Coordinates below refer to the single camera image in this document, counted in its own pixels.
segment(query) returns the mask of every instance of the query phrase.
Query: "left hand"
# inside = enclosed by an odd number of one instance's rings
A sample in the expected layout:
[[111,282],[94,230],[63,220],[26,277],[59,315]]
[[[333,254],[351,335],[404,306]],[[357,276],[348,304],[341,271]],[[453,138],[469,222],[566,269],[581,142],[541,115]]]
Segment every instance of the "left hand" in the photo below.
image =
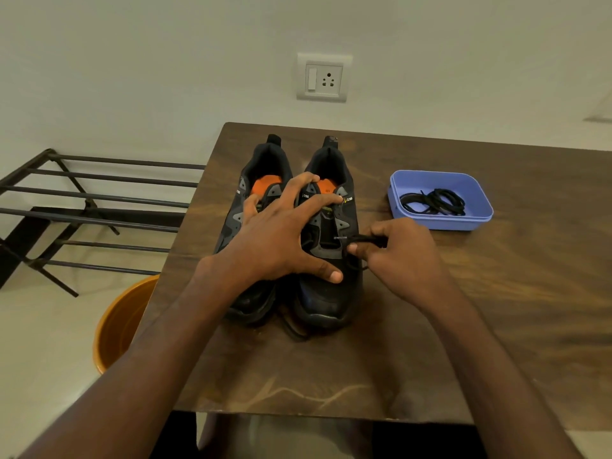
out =
[[300,233],[312,216],[324,206],[343,201],[337,194],[316,194],[294,208],[302,187],[318,180],[319,176],[310,172],[292,178],[280,198],[260,213],[256,206],[261,198],[256,194],[249,196],[244,202],[240,232],[216,256],[231,261],[235,270],[246,271],[252,283],[290,273],[311,273],[331,283],[340,283],[342,272],[303,251],[300,243]]

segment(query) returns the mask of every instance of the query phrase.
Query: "sneaker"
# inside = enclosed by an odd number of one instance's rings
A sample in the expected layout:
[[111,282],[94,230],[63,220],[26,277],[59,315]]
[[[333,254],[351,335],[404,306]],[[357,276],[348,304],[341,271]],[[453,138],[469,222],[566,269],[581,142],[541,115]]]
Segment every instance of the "sneaker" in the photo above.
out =
[[[287,155],[280,147],[280,137],[269,135],[267,142],[257,145],[253,157],[242,169],[238,189],[225,224],[217,241],[214,254],[224,249],[242,227],[244,200],[250,194],[262,195],[257,210],[261,211],[280,197],[293,175]],[[276,296],[276,282],[261,280],[251,285],[234,301],[225,315],[241,324],[257,324],[272,309]]]
[[302,249],[331,262],[342,271],[338,284],[314,275],[297,276],[294,314],[305,324],[320,329],[337,329],[357,313],[362,295],[361,261],[346,254],[347,239],[359,233],[353,178],[335,137],[325,137],[323,148],[312,156],[306,171],[321,177],[308,184],[297,201],[301,204],[316,193],[336,193],[344,203],[326,206],[302,230]]

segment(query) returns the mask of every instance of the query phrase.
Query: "hand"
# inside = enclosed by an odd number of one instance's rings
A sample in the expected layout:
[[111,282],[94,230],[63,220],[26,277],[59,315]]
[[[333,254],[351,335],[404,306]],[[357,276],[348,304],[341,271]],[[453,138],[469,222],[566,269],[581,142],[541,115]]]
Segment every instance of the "hand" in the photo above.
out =
[[347,251],[368,263],[368,268],[394,294],[425,309],[458,286],[443,263],[427,227],[409,218],[376,222],[367,235],[386,236],[386,248],[353,243]]
[[342,281],[342,272],[329,262],[302,250],[300,233],[323,206],[340,204],[340,195],[316,194],[294,208],[302,187],[318,182],[319,176],[304,172],[292,178],[283,194],[257,213],[260,196],[252,194],[244,202],[242,227],[218,254],[235,264],[235,270],[247,272],[250,283],[274,280],[289,273],[311,273],[332,283]]

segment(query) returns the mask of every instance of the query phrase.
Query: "orange insole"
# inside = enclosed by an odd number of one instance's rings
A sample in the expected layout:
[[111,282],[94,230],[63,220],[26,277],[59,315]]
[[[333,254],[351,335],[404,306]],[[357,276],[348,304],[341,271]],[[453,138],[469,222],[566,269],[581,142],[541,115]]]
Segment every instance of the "orange insole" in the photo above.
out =
[[[257,181],[253,184],[253,189],[251,190],[251,194],[257,193],[259,196],[264,196],[267,188],[270,185],[280,184],[282,182],[283,180],[279,176],[272,176],[272,175],[263,176],[257,179]],[[336,185],[333,182],[333,180],[329,178],[324,178],[322,180],[319,180],[317,182],[317,185],[319,185],[319,190],[321,191],[321,193],[333,193],[336,187],[338,187],[338,185]]]
[[321,193],[333,193],[336,187],[338,187],[338,185],[336,185],[330,178],[319,180],[317,185],[319,185],[319,190]]
[[264,196],[267,188],[273,184],[280,184],[283,182],[283,179],[279,176],[263,176],[253,184],[253,190],[251,190],[251,194],[257,193],[259,196]]

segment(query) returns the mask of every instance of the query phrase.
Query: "orange bucket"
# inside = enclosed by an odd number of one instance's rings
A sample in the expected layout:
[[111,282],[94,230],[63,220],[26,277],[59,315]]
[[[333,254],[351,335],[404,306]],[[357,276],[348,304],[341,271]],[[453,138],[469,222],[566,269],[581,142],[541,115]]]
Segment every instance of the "orange bucket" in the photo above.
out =
[[96,328],[94,363],[100,373],[123,355],[132,343],[159,275],[130,286],[108,307]]

